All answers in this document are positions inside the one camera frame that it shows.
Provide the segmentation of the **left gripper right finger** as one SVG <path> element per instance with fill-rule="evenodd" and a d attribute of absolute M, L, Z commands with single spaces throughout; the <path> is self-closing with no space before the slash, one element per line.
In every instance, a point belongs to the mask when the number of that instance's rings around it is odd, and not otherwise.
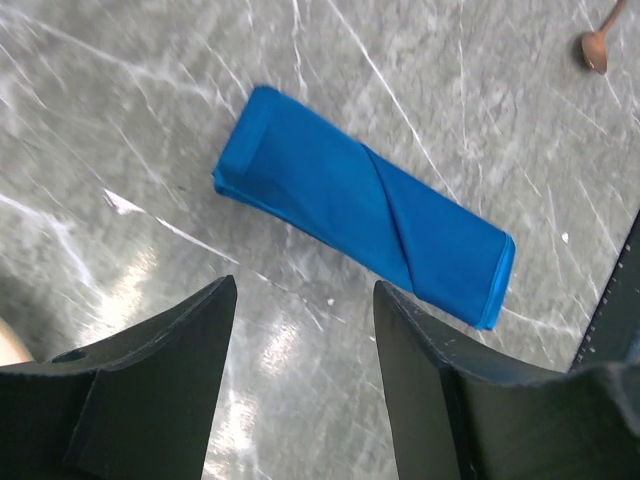
<path fill-rule="evenodd" d="M 635 479 L 639 369 L 568 373 L 504 355 L 373 292 L 375 336 L 402 479 Z"/>

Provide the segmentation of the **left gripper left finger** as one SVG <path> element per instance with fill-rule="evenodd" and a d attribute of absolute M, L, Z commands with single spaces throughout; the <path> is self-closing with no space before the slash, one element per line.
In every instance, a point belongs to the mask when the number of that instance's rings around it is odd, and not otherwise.
<path fill-rule="evenodd" d="M 198 479 L 237 301 L 232 276 L 115 335 L 1 370 L 5 479 Z"/>

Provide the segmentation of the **blue cloth napkin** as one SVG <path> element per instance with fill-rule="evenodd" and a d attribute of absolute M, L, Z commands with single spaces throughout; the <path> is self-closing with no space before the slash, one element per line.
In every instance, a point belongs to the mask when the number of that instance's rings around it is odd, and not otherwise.
<path fill-rule="evenodd" d="M 256 87 L 215 190 L 271 214 L 478 330 L 496 325 L 512 237 L 291 97 Z"/>

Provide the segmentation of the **wooden spoon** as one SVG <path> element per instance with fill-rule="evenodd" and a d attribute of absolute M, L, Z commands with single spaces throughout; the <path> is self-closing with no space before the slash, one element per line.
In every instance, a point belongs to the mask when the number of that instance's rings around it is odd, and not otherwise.
<path fill-rule="evenodd" d="M 606 36 L 619 15 L 626 7 L 627 0 L 618 0 L 598 30 L 586 32 L 581 36 L 581 51 L 586 66 L 600 75 L 605 75 L 608 69 L 608 54 Z"/>

